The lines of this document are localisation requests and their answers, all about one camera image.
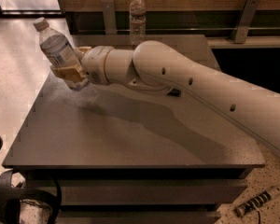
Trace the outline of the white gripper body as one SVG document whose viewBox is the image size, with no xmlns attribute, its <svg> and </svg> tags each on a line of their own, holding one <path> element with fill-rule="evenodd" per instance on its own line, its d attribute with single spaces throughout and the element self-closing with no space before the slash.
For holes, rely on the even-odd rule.
<svg viewBox="0 0 280 224">
<path fill-rule="evenodd" d="M 105 62 L 113 47 L 98 46 L 90 49 L 81 60 L 83 69 L 89 81 L 96 85 L 109 85 L 105 74 Z"/>
</svg>

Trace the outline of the black robot base hoop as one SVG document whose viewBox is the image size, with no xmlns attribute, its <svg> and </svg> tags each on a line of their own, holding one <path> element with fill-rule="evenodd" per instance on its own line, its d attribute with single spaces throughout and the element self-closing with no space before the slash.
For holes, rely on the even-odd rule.
<svg viewBox="0 0 280 224">
<path fill-rule="evenodd" d="M 34 200 L 48 204 L 51 210 L 47 224 L 55 224 L 62 202 L 62 191 L 58 182 L 52 179 L 56 195 L 40 189 L 12 186 L 14 170 L 0 174 L 0 222 L 2 224 L 20 224 L 22 200 Z"/>
</svg>

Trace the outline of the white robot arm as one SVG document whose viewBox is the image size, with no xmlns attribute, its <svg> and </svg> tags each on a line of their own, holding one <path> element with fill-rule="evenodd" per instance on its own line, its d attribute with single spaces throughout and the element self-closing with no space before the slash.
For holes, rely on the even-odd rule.
<svg viewBox="0 0 280 224">
<path fill-rule="evenodd" d="M 53 74 L 79 89 L 118 83 L 150 95 L 173 89 L 195 98 L 280 156 L 280 94 L 196 63 L 175 49 L 146 41 L 136 49 L 80 47 L 62 52 Z"/>
</svg>

